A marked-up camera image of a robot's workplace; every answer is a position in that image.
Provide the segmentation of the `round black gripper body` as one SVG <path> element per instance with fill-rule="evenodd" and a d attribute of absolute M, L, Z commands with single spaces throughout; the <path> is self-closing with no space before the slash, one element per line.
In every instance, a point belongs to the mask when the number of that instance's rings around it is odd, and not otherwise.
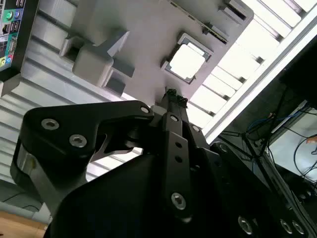
<path fill-rule="evenodd" d="M 48 238 L 196 238 L 189 142 L 165 130 L 150 153 L 71 192 Z"/>

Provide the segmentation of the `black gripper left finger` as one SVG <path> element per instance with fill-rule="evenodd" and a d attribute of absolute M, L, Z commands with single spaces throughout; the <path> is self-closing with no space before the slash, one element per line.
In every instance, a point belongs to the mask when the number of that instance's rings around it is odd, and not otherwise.
<path fill-rule="evenodd" d="M 187 102 L 169 89 L 154 107 L 133 100 L 34 108 L 21 124 L 13 178 L 54 217 L 71 192 L 150 153 L 165 130 L 180 134 Z"/>

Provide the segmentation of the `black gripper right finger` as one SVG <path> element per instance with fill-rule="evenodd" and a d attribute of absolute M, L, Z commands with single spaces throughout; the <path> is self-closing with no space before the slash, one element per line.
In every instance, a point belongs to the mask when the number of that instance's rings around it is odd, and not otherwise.
<path fill-rule="evenodd" d="M 251 154 L 257 177 L 225 139 L 208 144 L 180 106 L 192 167 L 194 236 L 198 238 L 311 238 L 308 213 L 266 154 Z"/>

